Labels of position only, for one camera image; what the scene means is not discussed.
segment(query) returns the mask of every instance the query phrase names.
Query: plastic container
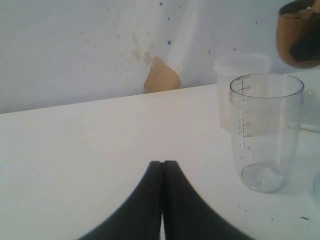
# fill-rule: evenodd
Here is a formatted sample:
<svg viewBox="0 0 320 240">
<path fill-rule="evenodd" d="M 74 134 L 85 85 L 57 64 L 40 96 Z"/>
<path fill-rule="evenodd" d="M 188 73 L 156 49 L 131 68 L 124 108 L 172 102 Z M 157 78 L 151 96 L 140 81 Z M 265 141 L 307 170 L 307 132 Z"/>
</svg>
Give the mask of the plastic container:
<svg viewBox="0 0 320 240">
<path fill-rule="evenodd" d="M 304 83 L 293 76 L 261 73 L 230 84 L 235 168 L 251 190 L 284 186 L 296 156 Z"/>
<path fill-rule="evenodd" d="M 261 53 L 234 53 L 217 58 L 213 68 L 217 79 L 219 123 L 225 131 L 231 133 L 231 119 L 229 117 L 231 81 L 247 74 L 268 73 L 271 61 L 268 56 Z"/>
</svg>

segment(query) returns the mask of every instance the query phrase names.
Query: white table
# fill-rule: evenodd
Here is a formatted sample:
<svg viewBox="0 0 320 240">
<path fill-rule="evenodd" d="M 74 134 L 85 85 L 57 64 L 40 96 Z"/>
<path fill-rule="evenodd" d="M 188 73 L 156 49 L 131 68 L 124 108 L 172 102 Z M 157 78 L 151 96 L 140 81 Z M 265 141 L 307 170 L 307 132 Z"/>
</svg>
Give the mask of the white table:
<svg viewBox="0 0 320 240">
<path fill-rule="evenodd" d="M 0 239 L 82 236 L 123 203 L 154 160 L 177 160 L 204 200 L 252 237 L 320 238 L 310 198 L 320 134 L 301 131 L 289 186 L 253 192 L 235 173 L 215 85 L 3 114 L 0 149 Z"/>
</svg>

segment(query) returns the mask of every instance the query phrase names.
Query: brown pot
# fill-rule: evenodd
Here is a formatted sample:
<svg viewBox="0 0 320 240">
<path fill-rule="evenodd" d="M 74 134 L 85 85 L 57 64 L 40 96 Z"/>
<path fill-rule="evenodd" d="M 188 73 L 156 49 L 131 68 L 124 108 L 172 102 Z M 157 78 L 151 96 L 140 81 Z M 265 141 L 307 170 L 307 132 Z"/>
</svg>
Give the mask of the brown pot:
<svg viewBox="0 0 320 240">
<path fill-rule="evenodd" d="M 288 65 L 308 69 L 320 65 L 320 60 L 296 61 L 289 49 L 309 33 L 320 30 L 320 17 L 310 19 L 292 19 L 285 14 L 297 13 L 311 7 L 314 0 L 297 0 L 284 5 L 278 13 L 276 29 L 276 47 L 280 58 Z"/>
</svg>

